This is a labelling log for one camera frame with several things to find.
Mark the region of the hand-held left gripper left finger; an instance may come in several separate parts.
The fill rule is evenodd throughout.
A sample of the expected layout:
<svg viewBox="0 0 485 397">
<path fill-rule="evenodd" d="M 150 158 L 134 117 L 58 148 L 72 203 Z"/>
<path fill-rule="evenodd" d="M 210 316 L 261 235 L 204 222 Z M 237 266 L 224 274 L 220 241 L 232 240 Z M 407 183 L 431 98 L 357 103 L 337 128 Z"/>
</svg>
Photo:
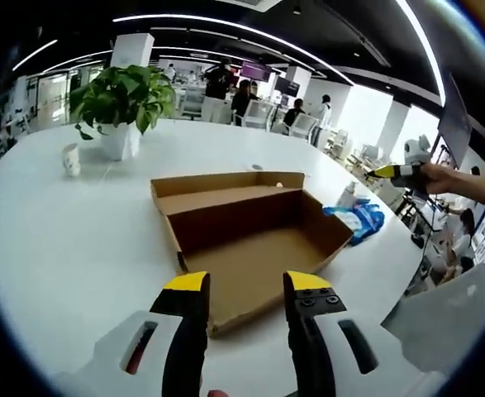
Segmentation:
<svg viewBox="0 0 485 397">
<path fill-rule="evenodd" d="M 74 373 L 59 376 L 64 396 L 198 396 L 207 349 L 210 275 L 180 275 L 148 311 L 118 324 Z"/>
</svg>

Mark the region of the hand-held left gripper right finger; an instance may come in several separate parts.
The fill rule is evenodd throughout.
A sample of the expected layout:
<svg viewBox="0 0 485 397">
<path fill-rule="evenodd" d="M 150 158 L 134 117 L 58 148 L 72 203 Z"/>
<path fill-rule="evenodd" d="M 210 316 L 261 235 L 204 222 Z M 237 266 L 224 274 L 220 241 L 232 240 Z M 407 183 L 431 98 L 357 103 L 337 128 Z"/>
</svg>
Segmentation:
<svg viewBox="0 0 485 397">
<path fill-rule="evenodd" d="M 289 270 L 283 291 L 297 396 L 434 396 L 442 387 L 442 374 L 411 364 L 401 342 L 348 309 L 328 281 Z"/>
</svg>

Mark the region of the person's right hand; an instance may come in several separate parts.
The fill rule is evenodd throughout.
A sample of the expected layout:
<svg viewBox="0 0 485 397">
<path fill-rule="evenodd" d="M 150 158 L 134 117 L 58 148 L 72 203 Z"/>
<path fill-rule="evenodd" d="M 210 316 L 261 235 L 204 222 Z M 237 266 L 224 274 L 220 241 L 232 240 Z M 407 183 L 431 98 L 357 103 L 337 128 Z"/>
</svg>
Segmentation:
<svg viewBox="0 0 485 397">
<path fill-rule="evenodd" d="M 426 177 L 428 194 L 459 194 L 467 179 L 465 173 L 431 163 L 424 164 L 421 173 Z"/>
</svg>

